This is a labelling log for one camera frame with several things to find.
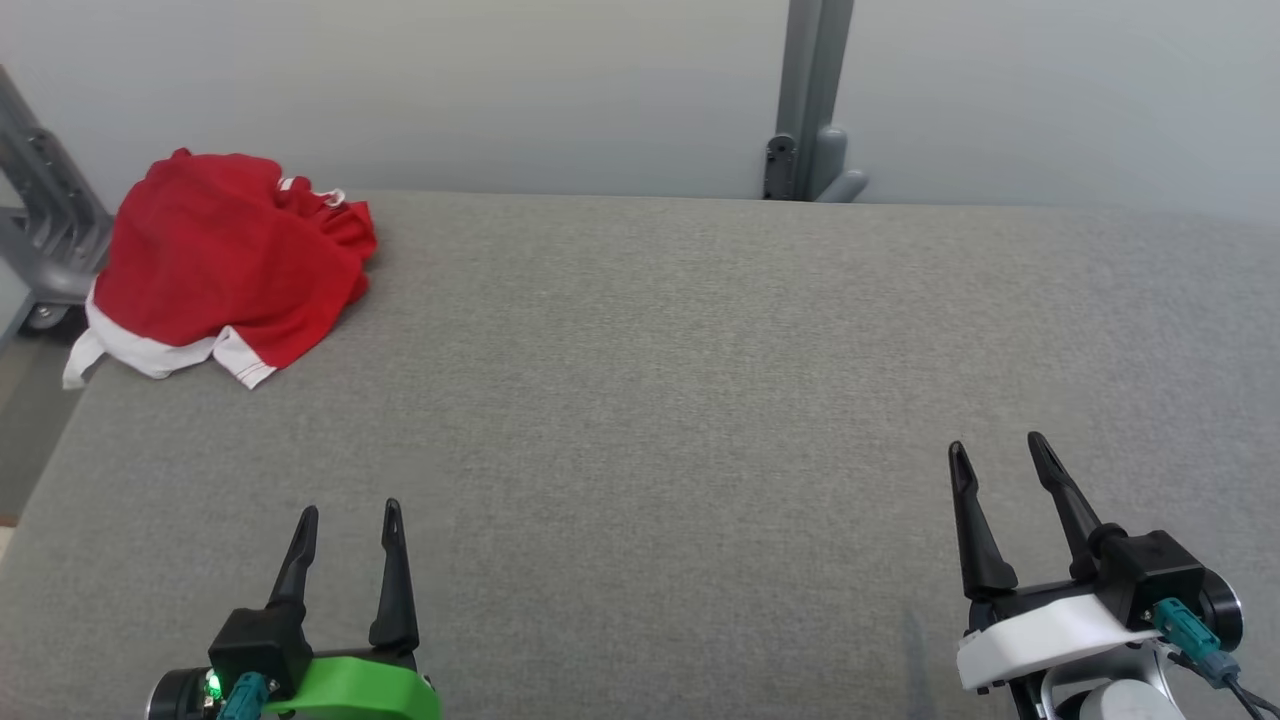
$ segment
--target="red cloth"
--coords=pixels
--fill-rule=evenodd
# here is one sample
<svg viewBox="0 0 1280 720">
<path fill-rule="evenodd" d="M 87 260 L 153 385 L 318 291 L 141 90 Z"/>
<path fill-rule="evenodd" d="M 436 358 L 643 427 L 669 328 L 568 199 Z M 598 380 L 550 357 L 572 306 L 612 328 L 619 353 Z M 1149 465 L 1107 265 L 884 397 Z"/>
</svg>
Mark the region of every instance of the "red cloth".
<svg viewBox="0 0 1280 720">
<path fill-rule="evenodd" d="M 317 195 L 308 179 L 280 176 L 271 160 L 186 149 L 151 165 L 120 206 L 91 304 L 119 328 L 165 347 L 238 336 L 271 369 L 266 374 L 292 364 L 365 293 L 364 263 L 378 241 L 367 204 L 343 202 L 340 191 Z M 120 356 L 109 338 L 99 340 Z M 243 363 L 232 366 L 211 351 L 242 375 Z M 156 375 L 164 368 L 138 369 L 164 377 Z"/>
</svg>

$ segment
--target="teal connector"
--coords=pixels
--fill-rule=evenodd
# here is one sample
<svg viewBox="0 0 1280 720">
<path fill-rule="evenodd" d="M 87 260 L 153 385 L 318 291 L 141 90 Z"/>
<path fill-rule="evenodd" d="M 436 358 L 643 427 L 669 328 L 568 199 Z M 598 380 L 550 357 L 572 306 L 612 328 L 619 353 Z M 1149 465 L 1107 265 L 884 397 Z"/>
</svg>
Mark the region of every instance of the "teal connector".
<svg viewBox="0 0 1280 720">
<path fill-rule="evenodd" d="M 261 673 L 244 673 L 227 696 L 218 720 L 259 720 L 269 694 L 266 678 Z"/>
<path fill-rule="evenodd" d="M 1222 651 L 1222 641 L 1180 601 L 1167 597 L 1157 602 L 1151 621 L 1215 688 L 1226 687 L 1226 678 L 1240 674 L 1240 665 Z"/>
</svg>

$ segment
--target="metal bracket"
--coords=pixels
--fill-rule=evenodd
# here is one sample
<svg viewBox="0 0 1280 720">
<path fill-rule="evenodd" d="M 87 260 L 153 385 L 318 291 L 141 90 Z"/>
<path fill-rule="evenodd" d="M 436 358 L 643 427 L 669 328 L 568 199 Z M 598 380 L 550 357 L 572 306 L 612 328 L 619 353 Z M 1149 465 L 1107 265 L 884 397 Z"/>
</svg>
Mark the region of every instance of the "metal bracket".
<svg viewBox="0 0 1280 720">
<path fill-rule="evenodd" d="M 845 170 L 847 137 L 831 124 L 852 15 L 854 0 L 791 0 L 765 200 L 850 202 L 867 187 L 865 173 Z"/>
<path fill-rule="evenodd" d="M 106 260 L 114 218 L 0 67 L 0 172 L 23 208 L 0 209 L 0 258 L 31 288 L 28 323 L 45 327 L 84 302 Z"/>
</svg>

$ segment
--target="white wall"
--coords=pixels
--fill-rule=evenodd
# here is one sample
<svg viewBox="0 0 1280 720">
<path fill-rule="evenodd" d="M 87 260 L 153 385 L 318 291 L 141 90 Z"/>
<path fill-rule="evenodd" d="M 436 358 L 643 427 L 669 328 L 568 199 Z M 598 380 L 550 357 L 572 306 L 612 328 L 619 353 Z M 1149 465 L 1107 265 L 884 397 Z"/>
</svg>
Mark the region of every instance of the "white wall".
<svg viewBox="0 0 1280 720">
<path fill-rule="evenodd" d="M 175 147 L 319 186 L 756 197 L 787 0 L 0 0 L 115 206 Z"/>
<path fill-rule="evenodd" d="M 1280 3 L 858 0 L 836 124 L 860 201 L 1280 224 Z"/>
</svg>

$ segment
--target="gray fabric tabletop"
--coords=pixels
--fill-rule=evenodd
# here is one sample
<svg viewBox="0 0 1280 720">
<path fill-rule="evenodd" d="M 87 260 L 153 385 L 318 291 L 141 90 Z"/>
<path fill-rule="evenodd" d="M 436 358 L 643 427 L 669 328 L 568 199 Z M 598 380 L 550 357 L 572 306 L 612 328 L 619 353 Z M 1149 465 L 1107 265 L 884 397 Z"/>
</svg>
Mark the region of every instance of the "gray fabric tabletop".
<svg viewBox="0 0 1280 720">
<path fill-rule="evenodd" d="M 91 379 L 0 564 L 0 717 L 140 717 L 265 602 L 308 503 L 307 635 L 362 644 L 388 496 L 449 719 L 1010 717 L 955 671 L 946 448 L 1021 580 L 1062 579 L 1032 429 L 1103 520 L 1234 584 L 1243 679 L 1276 694 L 1275 233 L 367 196 L 371 290 L 292 368 Z M 1174 680 L 1190 717 L 1239 714 Z"/>
</svg>

